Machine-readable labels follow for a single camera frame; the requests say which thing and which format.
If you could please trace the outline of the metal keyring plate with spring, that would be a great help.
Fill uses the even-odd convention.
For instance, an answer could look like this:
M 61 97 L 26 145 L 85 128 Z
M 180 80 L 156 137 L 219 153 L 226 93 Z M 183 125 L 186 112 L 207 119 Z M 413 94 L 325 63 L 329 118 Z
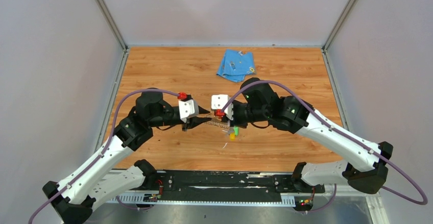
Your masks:
M 219 128 L 224 129 L 224 130 L 230 129 L 230 125 L 228 125 L 227 122 L 220 121 L 218 117 L 215 117 L 212 114 L 205 114 L 204 116 L 199 116 L 199 118 L 209 118 L 209 120 L 204 122 L 204 124 L 206 124 L 206 125 L 219 127 Z

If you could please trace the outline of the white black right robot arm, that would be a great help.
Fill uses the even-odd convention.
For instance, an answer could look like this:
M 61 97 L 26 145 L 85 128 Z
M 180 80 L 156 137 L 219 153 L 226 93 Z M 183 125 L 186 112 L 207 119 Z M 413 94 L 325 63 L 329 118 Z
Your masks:
M 362 193 L 375 194 L 385 184 L 387 161 L 393 152 L 393 146 L 388 142 L 375 143 L 354 135 L 295 95 L 279 96 L 271 82 L 248 79 L 239 93 L 245 102 L 226 94 L 211 98 L 215 115 L 231 127 L 246 128 L 265 121 L 280 131 L 318 142 L 341 156 L 340 161 L 330 163 L 298 163 L 291 176 L 296 191 L 341 184 Z

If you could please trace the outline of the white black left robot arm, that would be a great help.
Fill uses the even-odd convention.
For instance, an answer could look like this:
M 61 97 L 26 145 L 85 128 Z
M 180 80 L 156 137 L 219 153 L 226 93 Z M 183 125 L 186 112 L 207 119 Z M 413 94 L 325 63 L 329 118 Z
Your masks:
M 192 129 L 210 121 L 208 110 L 191 95 L 148 88 L 127 94 L 139 94 L 128 116 L 113 125 L 108 139 L 78 169 L 59 182 L 49 181 L 42 190 L 64 223 L 84 223 L 106 201 L 123 192 L 141 187 L 161 187 L 156 169 L 147 160 L 138 160 L 120 174 L 103 177 L 120 161 L 137 151 L 153 137 L 153 128 Z

